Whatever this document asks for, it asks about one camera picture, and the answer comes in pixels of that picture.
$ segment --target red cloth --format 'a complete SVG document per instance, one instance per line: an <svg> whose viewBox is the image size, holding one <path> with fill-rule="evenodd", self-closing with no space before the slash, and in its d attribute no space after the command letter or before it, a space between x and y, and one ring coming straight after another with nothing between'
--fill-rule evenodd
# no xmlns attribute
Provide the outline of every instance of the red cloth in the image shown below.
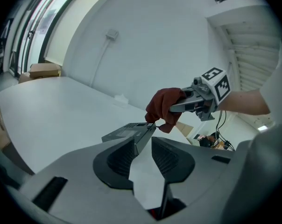
<svg viewBox="0 0 282 224"><path fill-rule="evenodd" d="M182 98L186 98L186 95L180 88L159 90L146 107L146 122L155 123L161 118L165 120L166 123L161 125L159 129L164 133L170 133L182 113L169 112L169 108Z"/></svg>

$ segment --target ceiling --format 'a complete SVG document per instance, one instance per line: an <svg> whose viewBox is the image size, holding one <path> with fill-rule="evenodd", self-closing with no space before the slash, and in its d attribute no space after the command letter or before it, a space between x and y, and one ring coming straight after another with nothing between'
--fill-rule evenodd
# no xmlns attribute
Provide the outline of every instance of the ceiling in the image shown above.
<svg viewBox="0 0 282 224"><path fill-rule="evenodd" d="M233 56L239 76L240 90L260 89L278 64L281 28L272 23L240 22L223 25L227 49ZM254 128L272 126L269 115L251 116L238 114Z"/></svg>

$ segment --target cable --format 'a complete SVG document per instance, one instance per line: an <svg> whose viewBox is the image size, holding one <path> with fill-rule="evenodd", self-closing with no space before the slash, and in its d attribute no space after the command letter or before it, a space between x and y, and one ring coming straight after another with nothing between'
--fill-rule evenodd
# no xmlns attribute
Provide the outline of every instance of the cable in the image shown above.
<svg viewBox="0 0 282 224"><path fill-rule="evenodd" d="M218 120L218 123L217 123L217 125L216 125L215 137L216 137L217 140L218 140L218 139L222 140L222 141L224 142L224 146L225 146L225 147L230 148L231 150L235 151L233 145L223 137L223 135L220 133L220 130L219 130L219 129L225 124L225 122L226 122L226 117L227 117L227 113L226 113L226 111L225 111L225 119L224 119L224 122L223 122L223 124L218 128L219 123L220 123L221 118L222 118L222 111L220 111L219 120Z"/></svg>
<svg viewBox="0 0 282 224"><path fill-rule="evenodd" d="M106 40L105 40L105 42L104 42L104 44L103 44L103 46L102 46L102 48L100 50L100 53L99 53L99 55L98 55L98 57L97 57L97 59L95 61L95 67L94 67L94 69L92 71L92 74L91 74L91 77L90 77L90 80L89 80L89 84L88 84L90 87L92 87L92 85L93 85L94 77L95 77L95 75L96 75L96 73L98 71L99 64L100 64L100 62L101 62L101 60L102 60L102 58L104 56L104 53L106 52L106 50L108 48L108 45L109 45L110 41L111 41L110 39L106 38Z"/></svg>
<svg viewBox="0 0 282 224"><path fill-rule="evenodd" d="M224 119L224 122L223 122L223 124L218 128L218 130L225 124L225 121L226 121L226 111L225 111L225 119Z"/></svg>

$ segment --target white wall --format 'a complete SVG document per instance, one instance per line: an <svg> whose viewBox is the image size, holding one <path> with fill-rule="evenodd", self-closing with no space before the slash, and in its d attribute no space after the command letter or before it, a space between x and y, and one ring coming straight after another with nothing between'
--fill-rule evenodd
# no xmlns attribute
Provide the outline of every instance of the white wall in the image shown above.
<svg viewBox="0 0 282 224"><path fill-rule="evenodd" d="M119 37L103 55L93 88L110 96L123 93L130 104L145 109L161 88L186 87L215 65L227 69L223 45L203 14L213 4L214 0L107 0L81 22L63 73L88 84L107 30L116 29ZM193 113L184 113L181 121L193 127L201 124Z"/></svg>
<svg viewBox="0 0 282 224"><path fill-rule="evenodd" d="M252 140L259 132L240 117L235 116L228 128L221 134L236 148L242 141Z"/></svg>

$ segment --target black cable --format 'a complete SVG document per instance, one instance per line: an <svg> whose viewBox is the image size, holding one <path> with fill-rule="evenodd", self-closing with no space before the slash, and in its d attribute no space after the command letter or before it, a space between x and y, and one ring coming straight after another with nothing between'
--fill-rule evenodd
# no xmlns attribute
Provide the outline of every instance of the black cable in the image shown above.
<svg viewBox="0 0 282 224"><path fill-rule="evenodd" d="M218 128L218 125L219 125L219 123L220 123L220 121L221 121L221 118L222 118L222 111L220 111L219 120L218 120L218 123L217 123L217 125L216 125L216 133L215 133L215 136L216 136L216 139L219 138L219 139L221 139L221 140L224 142L224 146L225 146L225 147L230 148L231 150L235 151L233 145L232 145L229 141L227 141L227 140L223 137L223 135L221 135L220 130L219 130L219 129L225 124L225 122L226 122L226 117L227 117L227 113L226 113L226 111L225 111L225 119L224 119L224 122L223 122L223 124Z"/></svg>
<svg viewBox="0 0 282 224"><path fill-rule="evenodd" d="M226 121L226 111L225 111L225 119L224 119L224 122L223 122L223 124L218 128L218 130L225 124L225 121Z"/></svg>
<svg viewBox="0 0 282 224"><path fill-rule="evenodd" d="M222 111L220 111L219 120L218 120L218 123L217 123L217 125L216 125L216 132L215 132L215 138L216 138L216 140L218 140L218 138L219 138L219 137L217 137L217 136L218 136L218 125L219 125L219 123L220 123L221 118L222 118Z"/></svg>

